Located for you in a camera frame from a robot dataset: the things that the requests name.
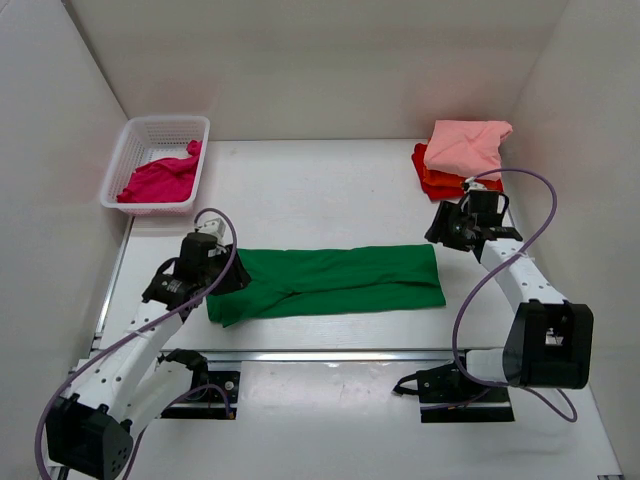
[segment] pink cloth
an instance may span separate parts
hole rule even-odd
[[[498,147],[512,131],[507,122],[437,120],[424,164],[430,170],[463,178],[500,168]],[[500,173],[494,173],[483,178],[499,180],[500,177]]]
[[[136,168],[118,203],[184,202],[191,196],[202,142],[187,145],[189,158],[162,158]]]

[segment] stack of folded clothes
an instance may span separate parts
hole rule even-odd
[[[512,131],[507,122],[438,120],[431,140],[418,143],[411,156],[422,190],[432,201],[461,197],[465,179],[500,168],[498,147]],[[478,181],[503,191],[499,172]]]

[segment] magenta cloth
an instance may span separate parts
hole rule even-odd
[[[202,142],[187,145],[189,158],[161,158],[136,168],[118,203],[184,202],[191,196]]]

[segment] laundry basket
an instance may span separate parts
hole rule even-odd
[[[209,119],[191,115],[156,115],[129,120],[111,157],[100,202],[129,215],[186,215],[193,209],[205,160]],[[165,157],[187,158],[187,144],[202,141],[200,160],[191,195],[176,203],[118,203],[117,196],[129,184],[131,174],[141,165]]]

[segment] folded pink shirt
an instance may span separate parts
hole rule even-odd
[[[424,164],[429,170],[464,178],[501,167],[498,147],[511,134],[507,122],[462,122],[437,120]],[[499,180],[500,173],[483,177]]]

